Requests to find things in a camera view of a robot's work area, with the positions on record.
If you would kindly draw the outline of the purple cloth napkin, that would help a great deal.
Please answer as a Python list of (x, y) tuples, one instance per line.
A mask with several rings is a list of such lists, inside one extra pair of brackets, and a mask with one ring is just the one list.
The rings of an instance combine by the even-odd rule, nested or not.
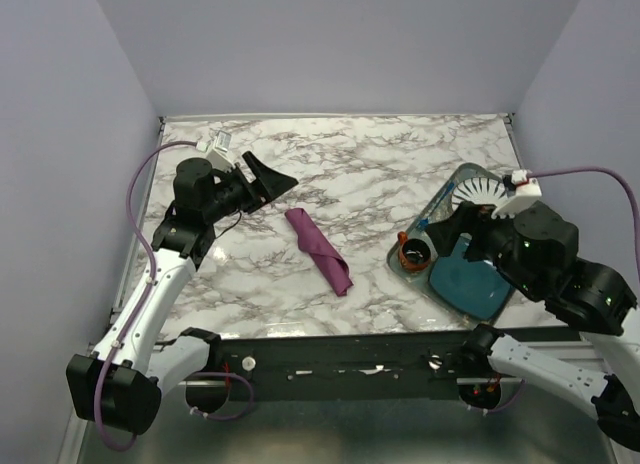
[(346, 296), (353, 282), (344, 258), (304, 209), (290, 209), (285, 212), (285, 218), (297, 235), (299, 250), (310, 256), (338, 297)]

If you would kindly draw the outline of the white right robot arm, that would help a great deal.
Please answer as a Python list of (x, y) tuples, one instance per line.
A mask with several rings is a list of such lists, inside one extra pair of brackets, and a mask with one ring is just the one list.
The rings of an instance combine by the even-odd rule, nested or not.
[(462, 345), (469, 374), (488, 370), (519, 377), (571, 403), (611, 440), (639, 448), (639, 311), (625, 279), (578, 255), (578, 228), (540, 202), (512, 218), (494, 219), (489, 205), (461, 203), (426, 233), (440, 257), (461, 235), (469, 262), (488, 261), (514, 288), (577, 331), (608, 363), (589, 371), (536, 351), (511, 335), (479, 324)]

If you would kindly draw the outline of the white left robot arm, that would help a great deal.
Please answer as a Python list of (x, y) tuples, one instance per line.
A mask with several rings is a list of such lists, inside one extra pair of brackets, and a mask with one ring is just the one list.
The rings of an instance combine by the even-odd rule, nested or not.
[(144, 434), (162, 398), (195, 374), (214, 377), (222, 364), (219, 335), (189, 328), (162, 351), (155, 349), (169, 311), (199, 270), (216, 240), (214, 226), (223, 218), (253, 213), (297, 185), (252, 152), (243, 159), (254, 175), (238, 166), (222, 167), (211, 158), (180, 162), (174, 198), (151, 241), (143, 275), (117, 320), (88, 355), (74, 355), (66, 369), (79, 418), (100, 432), (115, 428)]

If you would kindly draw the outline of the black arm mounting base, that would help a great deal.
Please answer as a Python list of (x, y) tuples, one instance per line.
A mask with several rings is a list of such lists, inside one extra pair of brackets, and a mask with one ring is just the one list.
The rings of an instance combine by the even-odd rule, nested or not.
[(497, 373), (463, 350), (466, 331), (224, 339), (203, 371), (243, 377), (234, 400), (351, 401), (456, 399), (461, 380), (487, 383)]

